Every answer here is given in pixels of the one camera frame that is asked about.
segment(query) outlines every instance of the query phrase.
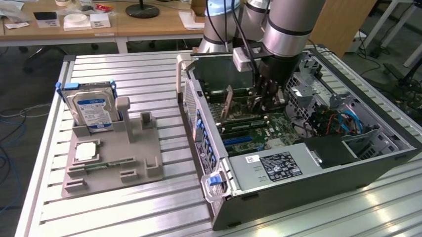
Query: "hard drive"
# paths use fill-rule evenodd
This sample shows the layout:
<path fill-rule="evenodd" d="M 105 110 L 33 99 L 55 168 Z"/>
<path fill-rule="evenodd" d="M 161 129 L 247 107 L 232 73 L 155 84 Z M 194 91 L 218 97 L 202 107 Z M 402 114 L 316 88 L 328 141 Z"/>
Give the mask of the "hard drive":
<path fill-rule="evenodd" d="M 61 83 L 56 84 L 56 91 L 72 113 L 77 126 L 87 126 L 89 132 L 112 130 L 112 122 L 120 120 L 115 107 L 115 82 Z"/>

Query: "side panel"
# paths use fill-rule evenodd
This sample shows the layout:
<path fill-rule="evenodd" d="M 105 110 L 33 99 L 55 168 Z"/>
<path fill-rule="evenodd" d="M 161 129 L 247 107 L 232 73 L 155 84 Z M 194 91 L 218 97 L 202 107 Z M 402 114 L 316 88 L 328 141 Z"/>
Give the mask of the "side panel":
<path fill-rule="evenodd" d="M 414 155 L 411 153 L 398 158 L 378 159 L 235 197 L 223 202 L 220 211 L 212 220 L 212 229 L 215 231 L 227 229 L 332 195 L 362 188 L 398 166 L 402 159 L 414 157 Z"/>

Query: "blue ram slot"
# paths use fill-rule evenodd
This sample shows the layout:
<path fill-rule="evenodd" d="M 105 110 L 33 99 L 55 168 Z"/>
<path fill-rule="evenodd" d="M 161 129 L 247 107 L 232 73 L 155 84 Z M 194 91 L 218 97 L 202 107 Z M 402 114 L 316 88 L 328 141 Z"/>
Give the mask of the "blue ram slot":
<path fill-rule="evenodd" d="M 251 140 L 252 140 L 252 137 L 247 136 L 247 137 L 240 137 L 240 138 L 224 140 L 223 144 L 224 144 L 224 146 L 227 146 L 227 145 L 234 145 L 234 144 L 243 143 L 243 142 L 250 142 Z"/>

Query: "aluminum table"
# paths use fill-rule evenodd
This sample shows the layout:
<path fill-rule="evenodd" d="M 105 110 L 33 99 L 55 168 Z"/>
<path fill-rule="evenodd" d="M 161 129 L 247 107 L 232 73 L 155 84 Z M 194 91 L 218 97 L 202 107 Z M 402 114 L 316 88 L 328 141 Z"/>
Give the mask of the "aluminum table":
<path fill-rule="evenodd" d="M 157 117 L 164 180 L 73 199 L 60 196 L 72 116 L 53 96 L 16 236 L 421 236 L 422 159 L 394 168 L 367 187 L 214 232 L 182 125 L 175 94 L 175 57 L 190 51 L 77 56 L 60 82 L 113 79 L 131 99 L 131 116 Z M 334 56 L 330 62 L 422 140 L 422 128 Z M 343 85 L 322 71 L 336 91 Z"/>

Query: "cylinder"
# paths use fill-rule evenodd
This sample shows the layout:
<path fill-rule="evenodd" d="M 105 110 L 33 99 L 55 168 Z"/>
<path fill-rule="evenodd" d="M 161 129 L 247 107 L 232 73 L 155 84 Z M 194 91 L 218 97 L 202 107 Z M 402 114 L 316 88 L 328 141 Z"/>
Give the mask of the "cylinder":
<path fill-rule="evenodd" d="M 310 38 L 324 0 L 275 0 L 271 2 L 263 45 L 276 56 L 298 55 Z"/>

